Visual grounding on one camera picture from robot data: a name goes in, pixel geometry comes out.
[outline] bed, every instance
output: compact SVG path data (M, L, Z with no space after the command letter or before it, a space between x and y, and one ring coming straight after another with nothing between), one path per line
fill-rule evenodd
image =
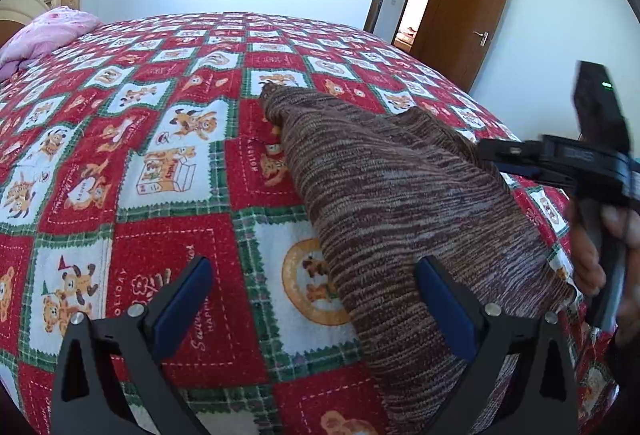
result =
M414 45L414 39L415 31L412 28L404 29L396 33L394 45L408 54Z
M251 13L173 14L98 28L0 85L0 379L49 433L70 316L146 304L194 254L214 288L163 370L212 433L383 435L387 419L262 113L268 83L378 113L418 106L471 141L516 139L439 73L344 25ZM504 176L571 281L566 196ZM583 428L614 384L606 338L561 320L579 369ZM126 369L132 412L153 431Z

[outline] cartoon dog print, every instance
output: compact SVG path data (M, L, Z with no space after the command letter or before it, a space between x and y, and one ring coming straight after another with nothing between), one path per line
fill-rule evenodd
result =
M159 160L162 162L170 163L176 157L182 157L184 159L191 159L196 156L196 148L188 146L185 148L171 148L163 151L152 151L145 155L145 162L151 159Z
M198 110L189 110L184 113L182 108L175 110L174 118L169 123L177 125L180 129L174 135L185 137L192 131L202 140L209 140L208 133L213 133L218 125L214 117L215 111L208 111L204 115L197 115Z
M118 126L113 126L112 124L108 124L102 130L102 134L100 134L100 138L111 139L111 141L106 142L104 144L100 144L98 146L98 151L116 151L122 144L122 137L124 135L124 132L134 122L135 121L133 121L133 119L130 119L129 117L127 117Z
M66 194L65 209L73 208L74 211L81 211L94 204L98 209L102 209L107 198L111 184L106 184L104 177L96 177L109 164L105 160L102 164L87 164L80 176L82 180L75 188Z
M65 108L65 113L73 110L76 106L80 106L81 104L84 104L84 103L86 103L86 99L82 97L82 95L78 95L78 97L76 97L74 101L68 107Z
M554 206L549 202L549 199L546 196L540 198L540 205L545 211L545 214L549 221L551 221L554 225L558 225L560 223L560 218L558 216L558 212L554 209Z
M140 41L140 43L138 43L138 46L145 48L145 49L152 49L156 46L155 41L153 40L147 40L147 41ZM179 52L172 52L172 54L175 54L175 56L179 56L180 53ZM167 57L173 57L173 55L169 55L169 53L166 54Z
M84 297L83 294L87 294L88 296L93 296L98 290L98 284L95 283L91 285L91 277L95 272L95 265L90 263L86 266L89 274L82 275L80 268L78 265L73 266L73 273L63 272L62 273L62 281L63 283L63 293L68 296L76 295L76 299L78 303L84 305Z
M66 299L66 294L57 290L55 296L58 298L58 303L52 300L51 296L44 296L43 299L43 319L45 332L52 333L53 327L58 325L60 335L64 337L66 328L69 326L71 316L76 312L84 312L91 317L92 304L89 303L86 306L70 306Z
M559 267L556 269L556 275L562 280L567 281L569 279L570 274L564 267Z
M143 86L139 90L127 90L124 97L120 99L120 106L129 104L130 102L140 102L145 95L156 95L156 86Z
M265 85L268 82L272 82L274 84L296 84L296 78L291 74L268 74L265 76L260 76L260 84Z
M326 435L378 435L371 423L358 419L346 420L335 410L322 415L320 426L326 431Z
M319 60L316 62L316 65L319 66L320 68L324 68L325 70L328 70L332 74L340 75L344 73L344 69L341 66L334 65L333 63L330 63L327 61Z
M136 61L139 60L139 58L140 57L135 54L125 54L124 56L119 57L116 61L127 63L127 65L133 65Z
M9 316L9 305L13 294L15 271L13 267L7 269L6 274L0 277L0 323L4 323Z
M414 105L413 100L408 95L385 95L386 100L388 100L391 105L393 105L396 110L408 110Z
M33 197L36 195L35 191L31 191L35 180L32 182L26 182L24 180L24 174L20 172L20 181L14 182L9 191L6 194L6 202L3 207L11 205L9 213L14 212L11 216L12 219L17 219L21 214L27 216L29 214L29 208L33 202Z
M220 52L212 52L209 55L203 57L200 62L200 66L203 65L213 65L213 66L224 66L229 63L229 58L220 54Z
M102 84L111 84L112 82L117 81L121 76L122 74L114 68L107 68L95 78L95 81L101 82Z
M271 144L267 146L267 154L260 156L260 168L264 177L265 186L275 186L280 184L284 179L289 168L287 167L284 155L281 158L274 158L282 154L280 144Z
M606 379L597 368L590 368L585 384L586 391L582 398L582 405L578 410L578 419L585 421L591 416L591 413L598 403L602 391L606 387Z
M51 130L40 143L38 151L44 153L44 155L49 158L49 162L51 162L53 157L55 157L60 150L60 147L62 147L65 138L66 134L64 133L64 130Z
M0 158L0 164L4 164L5 162L7 162L9 160L9 155L19 150L21 147L22 147L22 142L20 141L14 142L12 145L7 147L7 149L5 149L2 152L2 157Z
M270 50L271 52L280 52L282 50L282 45L276 45L276 44L271 44L271 43L264 43L262 44L262 49L263 50Z
M35 110L33 110L33 113L29 116L29 121L37 122L40 116L43 113L47 113L47 111L51 110L51 108L53 108L53 101L51 100L49 102L46 102L45 104L42 104L41 106L38 106Z

